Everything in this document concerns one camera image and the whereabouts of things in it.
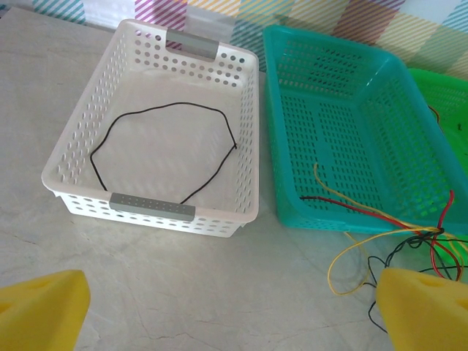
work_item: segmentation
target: white plastic basket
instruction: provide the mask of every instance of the white plastic basket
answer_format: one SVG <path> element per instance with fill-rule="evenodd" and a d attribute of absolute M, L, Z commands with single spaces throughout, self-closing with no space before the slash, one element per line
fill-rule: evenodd
<path fill-rule="evenodd" d="M 173 50 L 173 42 L 182 50 Z M 219 174 L 185 205 L 233 146 Z M 73 214 L 231 236 L 259 203 L 258 60 L 250 51 L 124 20 L 113 35 L 42 172 Z"/>

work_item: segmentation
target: red wire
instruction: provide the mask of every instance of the red wire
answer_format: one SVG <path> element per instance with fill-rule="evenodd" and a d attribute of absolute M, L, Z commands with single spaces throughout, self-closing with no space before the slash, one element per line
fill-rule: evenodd
<path fill-rule="evenodd" d="M 449 209 L 449 208 L 452 206 L 452 204 L 453 204 L 453 198 L 454 198 L 453 190 L 451 189 L 451 190 L 450 190 L 450 195 L 449 195 L 449 198 L 448 198 L 448 201 L 447 201 L 447 205 L 445 205 L 444 209 L 442 210 L 442 213 L 440 214 L 439 222 L 437 223 L 437 227 L 438 227 L 439 229 L 442 228 L 442 223 L 444 222 L 445 215 L 447 214 L 448 209 Z M 431 264 L 432 264 L 432 268 L 434 269 L 434 272 L 436 272 L 436 274 L 437 274 L 438 276 L 441 276 L 442 278 L 445 278 L 445 277 L 440 273 L 439 269 L 437 268 L 436 258 L 435 258 L 435 256 L 434 256 L 434 251 L 435 251 L 434 245 L 435 245 L 435 243 L 436 243 L 437 236 L 438 236 L 438 235 L 434 235 L 434 237 L 432 238 L 432 242 L 431 242 Z"/>
<path fill-rule="evenodd" d="M 427 105 L 427 107 L 429 107 L 429 109 L 430 109 L 432 112 L 434 112 L 434 113 L 435 113 L 435 115 L 436 115 L 436 118 L 437 118 L 437 123 L 439 123 L 439 122 L 440 122 L 440 116 L 439 116 L 439 113 L 438 113 L 438 112 L 436 111 L 436 109 L 435 109 L 435 108 L 433 108 L 432 106 L 430 106 L 430 105 Z"/>
<path fill-rule="evenodd" d="M 340 202 L 340 201 L 328 199 L 328 198 L 326 198 L 326 197 L 322 197 L 322 196 L 303 196 L 303 197 L 301 197 L 301 200 L 321 200 L 321 201 L 325 201 L 325 202 L 327 202 L 327 203 L 334 203 L 334 204 L 336 204 L 336 205 L 340 205 L 340 206 L 345 207 L 345 208 L 348 208 L 348 209 L 350 209 L 350 210 L 353 210 L 353 211 L 356 211 L 356 212 L 360 212 L 360 213 L 362 213 L 362 214 L 367 214 L 367 215 L 369 215 L 369 216 L 373 216 L 373 217 L 382 219 L 382 220 L 384 220 L 384 221 L 386 221 L 386 222 L 390 222 L 390 223 L 392 223 L 392 224 L 394 224 L 394 225 L 396 225 L 396 226 L 398 226 L 398 227 L 407 228 L 407 229 L 409 228 L 408 226 L 406 226 L 406 225 L 404 225 L 404 224 L 402 224 L 402 223 L 400 223 L 400 222 L 398 222 L 398 221 L 396 221 L 396 220 L 394 220 L 394 219 L 390 219 L 390 218 L 387 218 L 387 217 L 385 217 L 385 216 L 382 216 L 381 214 L 376 214 L 376 213 L 374 213 L 374 212 L 367 211 L 367 210 L 364 210 L 364 209 L 362 209 L 362 208 L 358 208 L 358 207 L 355 207 L 355 206 L 352 206 L 352 205 L 348 205 L 347 203 L 342 203 L 342 202 Z M 449 199 L 450 205 L 449 205 L 449 203 L 448 203 L 448 204 L 447 204 L 448 207 L 445 206 L 446 209 L 444 208 L 444 211 L 442 211 L 442 214 L 441 214 L 442 221 L 443 221 L 443 219 L 444 219 L 444 217 L 445 217 L 445 215 L 446 215 L 446 213 L 447 213 L 449 207 L 452 205 L 452 202 L 453 202 L 453 199 L 452 199 L 452 201 L 450 201 L 450 199 Z M 461 275 L 461 266 L 460 266 L 460 262 L 457 260 L 457 258 L 456 258 L 455 255 L 452 253 L 452 251 L 450 251 L 449 249 L 447 249 L 445 246 L 443 246 L 443 245 L 441 245 L 439 242 L 433 240 L 433 241 L 431 242 L 431 245 L 434 245 L 434 244 L 435 244 L 435 245 L 438 245 L 438 247 L 440 247 L 442 250 L 444 250 L 445 252 L 447 252 L 447 253 L 450 255 L 450 257 L 453 259 L 453 261 L 454 261 L 454 263 L 455 263 L 455 265 L 456 265 L 456 270 L 457 270 L 456 280 L 458 281 L 458 280 L 460 279 L 460 275 Z"/>

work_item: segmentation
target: gray surface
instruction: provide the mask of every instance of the gray surface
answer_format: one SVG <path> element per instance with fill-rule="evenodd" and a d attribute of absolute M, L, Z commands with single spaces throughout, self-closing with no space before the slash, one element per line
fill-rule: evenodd
<path fill-rule="evenodd" d="M 180 221 L 191 222 L 195 218 L 194 206 L 119 194 L 117 192 L 113 192 L 110 196 L 109 207 L 117 211 L 148 214 L 149 216 L 178 219 Z"/>
<path fill-rule="evenodd" d="M 367 319 L 372 288 L 328 289 L 328 265 L 350 241 L 277 222 L 263 117 L 260 213 L 229 239 L 73 216 L 41 184 L 110 38 L 23 10 L 0 20 L 1 285 L 82 269 L 91 306 L 76 350 L 391 350 Z M 383 256 L 398 241 L 366 247 Z M 414 267 L 414 255 L 394 261 Z M 364 273 L 355 250 L 336 265 L 336 288 Z"/>

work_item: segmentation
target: yellow wire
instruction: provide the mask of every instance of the yellow wire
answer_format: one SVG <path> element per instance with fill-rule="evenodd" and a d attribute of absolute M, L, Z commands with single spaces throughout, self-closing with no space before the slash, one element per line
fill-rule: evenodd
<path fill-rule="evenodd" d="M 391 230 L 390 232 L 385 232 L 385 233 L 380 233 L 380 234 L 377 234 L 377 235 L 374 235 L 374 236 L 371 236 L 370 238 L 367 238 L 365 240 L 362 240 L 362 241 L 357 241 L 355 244 L 347 247 L 346 249 L 344 249 L 343 251 L 341 251 L 334 259 L 333 261 L 331 261 L 331 264 L 330 264 L 330 267 L 328 267 L 328 272 L 327 272 L 327 280 L 328 280 L 328 286 L 330 287 L 330 290 L 333 292 L 333 294 L 335 295 L 348 295 L 350 293 L 353 293 L 355 292 L 357 289 L 359 289 L 359 286 L 357 289 L 354 289 L 354 290 L 351 290 L 351 292 L 337 292 L 335 290 L 335 288 L 333 287 L 333 284 L 331 282 L 331 270 L 333 269 L 333 266 L 335 265 L 336 261 L 341 257 L 343 256 L 344 254 L 346 254 L 349 250 L 351 249 L 354 249 L 355 247 L 357 246 L 360 246 L 362 244 L 365 244 L 365 243 L 368 243 L 370 242 L 371 240 L 374 240 L 374 239 L 377 239 L 377 238 L 381 238 L 383 236 L 386 236 L 386 235 L 391 235 L 391 234 L 396 234 L 396 233 L 403 233 L 403 232 L 417 232 L 419 230 L 432 230 L 432 227 L 419 227 L 417 229 L 415 228 L 410 228 L 410 229 L 397 229 L 397 230 Z"/>
<path fill-rule="evenodd" d="M 358 241 L 356 239 L 354 239 L 351 234 L 349 234 L 348 232 L 344 232 L 344 234 L 350 238 L 352 241 L 354 241 L 355 243 L 357 243 Z M 361 250 L 363 256 L 367 259 L 367 257 L 369 257 L 369 254 L 367 253 L 366 249 L 364 248 L 364 246 L 359 246 L 359 249 Z M 331 284 L 331 281 L 329 280 L 328 283 L 330 285 L 330 289 L 331 291 L 333 291 L 333 294 L 335 295 L 339 295 L 339 296 L 345 296 L 345 295 L 349 295 L 349 294 L 353 294 L 354 292 L 358 291 L 360 288 L 362 288 L 362 286 L 364 286 L 364 283 L 367 282 L 367 279 L 369 279 L 369 276 L 371 275 L 371 271 L 369 269 L 367 269 L 367 273 L 366 273 L 366 276 L 364 277 L 364 279 L 361 281 L 361 283 L 359 283 L 359 285 L 357 287 L 355 287 L 354 289 L 351 289 L 349 291 L 346 291 L 346 292 L 338 292 L 335 290 L 335 288 L 333 287 L 333 285 Z"/>
<path fill-rule="evenodd" d="M 405 225 L 406 227 L 411 227 L 412 229 L 416 229 L 415 231 L 419 231 L 419 230 L 423 230 L 423 228 L 419 225 L 416 225 L 416 224 L 413 224 L 413 223 L 408 223 L 408 222 L 404 222 L 394 216 L 391 216 L 390 214 L 387 214 L 385 213 L 384 211 L 381 211 L 381 210 L 378 210 L 377 208 L 373 208 L 371 206 L 367 206 L 367 205 L 364 205 L 362 203 L 359 203 L 358 201 L 355 201 L 353 200 L 352 198 L 342 194 L 341 192 L 337 192 L 336 190 L 326 186 L 319 178 L 318 176 L 318 172 L 317 172 L 317 168 L 318 168 L 318 164 L 315 163 L 314 164 L 314 177 L 315 179 L 317 180 L 317 182 L 325 189 L 325 190 L 328 190 L 329 192 L 331 192 L 332 194 L 335 194 L 336 196 L 342 198 L 342 199 L 345 199 L 345 200 L 348 200 L 349 202 L 351 202 L 352 204 L 356 205 L 356 206 L 359 206 L 361 208 L 365 208 L 367 210 L 370 210 L 370 211 L 373 211 L 377 214 L 381 214 L 382 216 L 385 216 L 389 219 L 392 219 L 394 221 L 397 221 L 399 223 L 401 223 L 402 225 Z M 430 231 L 436 231 L 438 230 L 439 228 L 437 227 L 429 227 L 431 228 Z M 452 238 L 452 239 L 457 239 L 457 237 L 455 237 L 454 235 L 450 234 L 450 233 L 444 233 L 445 236 L 447 236 L 448 238 Z M 466 247 L 463 243 L 460 243 L 460 246 L 468 253 L 468 247 Z M 458 250 L 456 249 L 456 247 L 453 245 L 453 242 L 452 241 L 449 241 L 449 245 L 450 247 L 452 248 L 452 250 L 454 251 L 454 253 L 456 254 L 456 256 L 461 260 L 461 272 L 460 272 L 460 277 L 459 279 L 462 278 L 463 276 L 463 272 L 464 272 L 464 260 L 463 260 L 463 257 L 462 255 L 460 254 L 460 252 L 458 252 Z"/>

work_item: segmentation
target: basket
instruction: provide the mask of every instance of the basket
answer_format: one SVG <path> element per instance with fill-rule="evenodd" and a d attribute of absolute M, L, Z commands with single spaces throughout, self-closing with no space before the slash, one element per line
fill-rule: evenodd
<path fill-rule="evenodd" d="M 423 69 L 409 69 L 426 102 L 440 115 L 440 127 L 468 175 L 468 82 Z"/>
<path fill-rule="evenodd" d="M 467 178 L 418 87 L 394 55 L 271 26 L 264 31 L 266 101 L 277 213 L 287 226 L 378 233 L 391 224 L 319 200 L 331 188 L 404 221 L 468 229 Z"/>
<path fill-rule="evenodd" d="M 229 237 L 258 213 L 258 88 L 258 59 L 250 51 L 124 20 L 42 182 L 73 214 Z M 163 105 L 170 106 L 121 118 L 110 131 L 123 113 Z M 220 167 L 233 147 L 227 125 L 237 148 Z M 105 191 L 90 154 L 107 131 L 94 155 Z"/>

